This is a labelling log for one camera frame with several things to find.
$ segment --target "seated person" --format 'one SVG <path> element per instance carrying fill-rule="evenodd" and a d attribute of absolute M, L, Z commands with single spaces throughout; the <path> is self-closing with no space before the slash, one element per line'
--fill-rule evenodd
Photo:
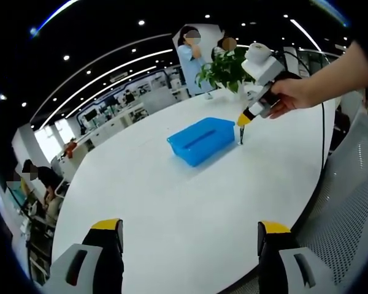
<path fill-rule="evenodd" d="M 16 171 L 13 171 L 7 181 L 8 188 L 11 189 L 12 195 L 16 198 L 12 198 L 16 208 L 21 206 L 25 209 L 28 204 L 33 204 L 37 198 L 34 193 L 30 190 L 25 179 L 23 179 Z"/>
<path fill-rule="evenodd" d="M 129 89 L 125 91 L 125 103 L 130 104 L 131 102 L 135 101 L 134 95 L 130 92 Z"/>
<path fill-rule="evenodd" d="M 54 225 L 59 214 L 59 206 L 63 199 L 55 195 L 55 190 L 61 183 L 61 178 L 48 167 L 37 167 L 30 159 L 26 159 L 23 164 L 23 173 L 30 174 L 30 180 L 38 178 L 44 184 L 46 190 L 44 203 L 42 204 L 46 211 L 46 221 Z"/>

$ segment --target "human hand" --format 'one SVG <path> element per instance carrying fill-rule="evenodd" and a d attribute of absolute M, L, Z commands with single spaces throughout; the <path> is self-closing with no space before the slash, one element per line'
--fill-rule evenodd
<path fill-rule="evenodd" d="M 306 83 L 306 79 L 296 80 L 293 78 L 277 81 L 271 87 L 271 92 L 278 95 L 280 101 L 271 108 L 269 117 L 271 119 L 279 118 L 291 110 L 314 106 L 305 90 Z"/>

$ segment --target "office desk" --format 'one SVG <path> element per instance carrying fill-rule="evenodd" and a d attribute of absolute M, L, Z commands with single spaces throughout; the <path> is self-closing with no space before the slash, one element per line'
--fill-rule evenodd
<path fill-rule="evenodd" d="M 88 132 L 87 134 L 81 136 L 78 140 L 76 140 L 77 144 L 81 145 L 90 139 L 95 147 L 97 147 L 97 145 L 103 143 L 117 132 L 130 126 L 132 124 L 132 121 L 129 117 L 129 114 L 143 107 L 144 105 L 142 102 L 137 102 L 135 104 L 124 107 L 121 112 L 119 112 L 112 119 L 108 120 L 97 129 L 92 130 L 91 132 Z"/>
<path fill-rule="evenodd" d="M 224 90 L 151 115 L 92 150 L 67 192 L 53 260 L 81 243 L 98 221 L 124 222 L 123 293 L 214 294 L 258 264 L 260 220 L 291 227 L 321 169 L 321 107 L 276 120 L 256 118 L 233 143 L 197 168 L 166 138 L 208 116 L 235 121 L 240 102 Z M 325 103 L 326 150 L 335 102 Z"/>

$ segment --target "human arm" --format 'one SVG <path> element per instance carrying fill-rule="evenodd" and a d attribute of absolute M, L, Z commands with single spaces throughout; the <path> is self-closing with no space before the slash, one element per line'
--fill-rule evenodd
<path fill-rule="evenodd" d="M 361 47 L 353 42 L 339 59 L 319 70 L 310 78 L 276 82 L 271 91 L 281 101 L 270 111 L 270 118 L 297 109 L 316 106 L 329 99 L 368 86 L 368 59 Z"/>
<path fill-rule="evenodd" d="M 55 191 L 51 186 L 47 187 L 46 196 L 45 196 L 45 206 L 48 206 L 49 203 L 56 197 Z"/>
<path fill-rule="evenodd" d="M 29 186 L 26 184 L 26 181 L 23 178 L 20 179 L 20 189 L 26 196 L 30 195 L 31 193 Z"/>
<path fill-rule="evenodd" d="M 187 60 L 192 60 L 194 58 L 199 58 L 202 56 L 201 49 L 196 44 L 188 43 L 189 46 L 181 45 L 178 47 L 178 54 L 183 58 Z"/>

